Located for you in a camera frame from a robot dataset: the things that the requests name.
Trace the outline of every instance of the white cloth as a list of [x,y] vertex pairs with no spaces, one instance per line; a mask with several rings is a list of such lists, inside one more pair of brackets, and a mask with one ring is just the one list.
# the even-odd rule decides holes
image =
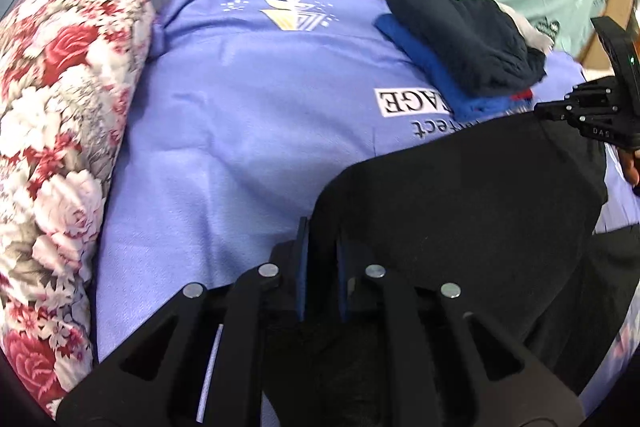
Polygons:
[[545,55],[551,53],[551,50],[554,47],[554,42],[551,37],[535,29],[529,21],[527,21],[524,15],[519,14],[510,6],[500,2],[497,2],[496,4],[503,12],[513,19],[513,22],[518,27],[518,31],[524,37],[529,48],[539,50]]

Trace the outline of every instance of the wooden bed frame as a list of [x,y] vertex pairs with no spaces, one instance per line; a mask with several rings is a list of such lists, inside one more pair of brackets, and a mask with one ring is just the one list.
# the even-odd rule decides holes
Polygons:
[[[607,0],[607,7],[603,15],[611,17],[623,28],[633,31],[636,38],[636,51],[640,52],[640,36],[638,36],[638,24],[635,21],[636,4],[636,0]],[[609,58],[595,35],[591,37],[589,44],[583,49],[579,61],[588,70],[609,70],[611,68]]]

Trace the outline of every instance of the gold triangle print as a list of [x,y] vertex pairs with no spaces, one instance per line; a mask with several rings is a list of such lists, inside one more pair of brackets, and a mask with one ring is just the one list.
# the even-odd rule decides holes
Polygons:
[[298,29],[298,13],[292,10],[260,10],[271,19],[278,28],[284,31]]
[[283,1],[283,0],[265,0],[265,1],[269,6],[271,6],[272,8],[275,8],[276,10],[297,10],[297,9],[305,9],[305,8],[313,7],[312,4],[308,4],[306,2],[295,3],[295,2]]
[[326,15],[324,13],[298,12],[297,29],[299,31],[309,32],[318,26],[325,17]]

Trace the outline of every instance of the purple bedsheet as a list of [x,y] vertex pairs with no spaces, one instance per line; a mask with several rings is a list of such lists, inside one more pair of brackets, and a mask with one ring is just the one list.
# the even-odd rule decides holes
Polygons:
[[[384,0],[173,0],[130,110],[97,258],[103,359],[184,284],[232,282],[294,238],[345,167],[463,127],[373,26]],[[552,54],[537,100],[582,81]],[[596,232],[639,220],[612,156]],[[638,308],[582,396],[604,397]]]

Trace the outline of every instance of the dark navy cloth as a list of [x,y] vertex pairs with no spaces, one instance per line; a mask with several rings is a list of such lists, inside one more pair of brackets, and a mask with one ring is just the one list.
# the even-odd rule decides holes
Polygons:
[[508,110],[525,107],[527,102],[512,96],[474,97],[466,94],[451,78],[438,56],[426,44],[420,42],[390,13],[376,19],[376,28],[389,37],[430,79],[440,91],[456,120],[466,123],[478,118],[496,116]]
[[509,96],[545,75],[545,54],[529,48],[493,0],[386,0],[391,13],[431,47],[472,97]]

